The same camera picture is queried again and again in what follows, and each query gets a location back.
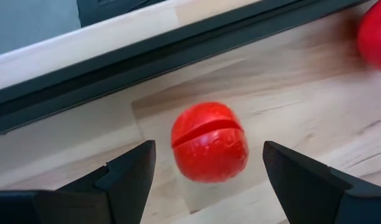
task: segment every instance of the red rubber ball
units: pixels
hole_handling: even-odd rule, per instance
[[[233,111],[221,103],[185,110],[171,131],[171,146],[181,173],[196,182],[223,182],[246,167],[245,132]]]
[[[358,31],[358,48],[368,63],[381,70],[381,0],[362,18]]]

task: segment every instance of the wooden surface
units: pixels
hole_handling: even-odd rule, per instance
[[[288,223],[262,164],[266,140],[381,185],[381,73],[355,47],[369,5],[0,136],[0,189],[55,189],[145,139],[158,154],[144,224]],[[247,168],[223,184],[186,180],[172,158],[176,116],[201,101],[228,104],[247,134]]]
[[[0,55],[0,89],[259,0],[168,0]]]

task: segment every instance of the black plastic guide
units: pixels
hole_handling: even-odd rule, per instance
[[[263,0],[10,86],[0,134],[362,2]]]

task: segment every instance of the gray wall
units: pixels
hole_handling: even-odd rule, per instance
[[[79,28],[76,0],[0,0],[0,54]]]

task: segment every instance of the red ball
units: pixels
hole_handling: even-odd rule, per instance
[[[197,182],[235,177],[248,158],[245,132],[233,111],[221,103],[185,110],[172,127],[171,146],[179,170]]]
[[[358,48],[368,63],[381,70],[381,0],[362,18],[358,32]]]

